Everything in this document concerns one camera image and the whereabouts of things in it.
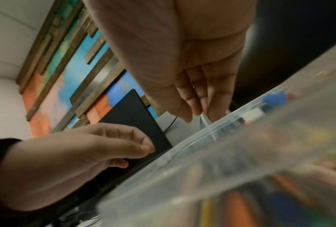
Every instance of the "hand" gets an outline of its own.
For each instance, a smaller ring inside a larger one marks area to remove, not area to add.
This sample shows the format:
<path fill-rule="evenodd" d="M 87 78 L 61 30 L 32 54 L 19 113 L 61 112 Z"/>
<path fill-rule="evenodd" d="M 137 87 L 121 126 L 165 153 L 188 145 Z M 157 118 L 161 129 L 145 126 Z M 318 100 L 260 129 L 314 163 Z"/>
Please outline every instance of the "hand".
<path fill-rule="evenodd" d="M 142 89 L 186 122 L 225 116 L 257 0 L 84 0 Z"/>
<path fill-rule="evenodd" d="M 18 142 L 0 162 L 0 202 L 17 211 L 48 206 L 154 150 L 137 128 L 103 123 Z"/>

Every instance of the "plastic container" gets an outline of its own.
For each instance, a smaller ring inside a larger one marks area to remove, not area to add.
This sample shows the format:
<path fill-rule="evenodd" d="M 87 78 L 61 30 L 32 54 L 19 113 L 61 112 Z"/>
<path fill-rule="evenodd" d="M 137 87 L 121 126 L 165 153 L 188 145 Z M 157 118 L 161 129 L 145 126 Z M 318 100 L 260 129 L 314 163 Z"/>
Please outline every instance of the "plastic container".
<path fill-rule="evenodd" d="M 260 97 L 171 149 L 100 202 L 102 225 L 336 226 L 336 72 L 312 84 L 268 114 Z"/>

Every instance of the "white wall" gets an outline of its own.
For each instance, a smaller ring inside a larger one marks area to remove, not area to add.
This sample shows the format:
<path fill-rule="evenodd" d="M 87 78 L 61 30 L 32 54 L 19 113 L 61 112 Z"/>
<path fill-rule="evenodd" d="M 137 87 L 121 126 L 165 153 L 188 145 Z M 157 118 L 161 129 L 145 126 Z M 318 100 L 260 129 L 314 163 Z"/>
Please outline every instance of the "white wall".
<path fill-rule="evenodd" d="M 0 138 L 31 138 L 26 110 L 14 80 L 0 78 Z"/>
<path fill-rule="evenodd" d="M 0 77 L 17 77 L 53 2 L 0 0 Z"/>

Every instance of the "mural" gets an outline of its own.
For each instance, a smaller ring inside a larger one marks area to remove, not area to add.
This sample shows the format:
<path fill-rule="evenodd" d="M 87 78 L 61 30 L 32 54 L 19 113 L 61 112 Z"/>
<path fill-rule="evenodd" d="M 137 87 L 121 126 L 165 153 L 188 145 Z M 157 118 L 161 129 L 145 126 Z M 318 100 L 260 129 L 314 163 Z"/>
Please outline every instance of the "mural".
<path fill-rule="evenodd" d="M 62 4 L 57 13 L 60 17 L 60 20 L 64 21 L 69 16 L 76 3 L 77 0 L 66 0 L 64 4 Z M 33 106 L 41 90 L 43 89 L 49 78 L 52 76 L 60 60 L 69 48 L 69 36 L 76 26 L 79 18 L 80 16 L 73 23 L 68 34 L 59 46 L 57 52 L 54 54 L 51 62 L 47 67 L 46 72 L 43 75 L 35 72 L 30 79 L 26 89 L 22 94 L 27 112 Z M 100 34 L 101 33 L 98 31 L 93 38 L 89 37 L 88 35 L 86 36 L 86 38 L 78 48 L 77 52 L 69 61 L 62 75 L 58 78 L 57 82 L 51 89 L 50 93 L 47 95 L 46 99 L 41 104 L 40 108 L 37 110 L 36 114 L 32 117 L 30 121 L 30 127 L 32 135 L 34 137 L 49 134 L 50 131 L 67 113 L 67 111 L 72 107 L 70 97 L 78 88 L 78 86 L 82 83 L 88 73 L 92 70 L 97 61 L 102 57 L 103 53 L 109 48 L 109 45 L 105 44 L 95 56 L 93 61 L 89 65 L 86 64 L 84 57 L 86 56 L 92 45 L 95 43 L 95 41 L 98 39 Z M 107 72 L 102 73 L 100 73 L 101 76 L 99 76 L 100 74 L 97 75 L 96 79 L 98 81 L 95 80 L 93 85 L 98 85 L 99 82 L 104 79 L 104 76 L 107 75 Z M 144 94 L 134 78 L 129 73 L 126 73 L 116 84 L 114 84 L 106 92 L 105 95 L 100 98 L 100 100 L 89 111 L 89 113 L 87 114 L 89 120 L 92 123 L 97 123 L 131 89 L 136 89 L 140 96 Z M 154 118 L 157 118 L 152 108 L 149 109 L 152 116 Z M 78 119 L 76 117 L 73 118 L 65 130 L 71 128 L 77 121 Z"/>

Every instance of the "ceiling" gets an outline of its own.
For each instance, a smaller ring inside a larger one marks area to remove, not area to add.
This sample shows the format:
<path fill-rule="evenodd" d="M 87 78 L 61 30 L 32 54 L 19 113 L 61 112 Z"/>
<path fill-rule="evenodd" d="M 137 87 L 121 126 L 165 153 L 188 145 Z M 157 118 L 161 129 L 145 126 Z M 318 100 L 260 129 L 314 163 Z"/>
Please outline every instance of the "ceiling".
<path fill-rule="evenodd" d="M 0 77 L 17 77 L 53 2 L 0 0 Z"/>

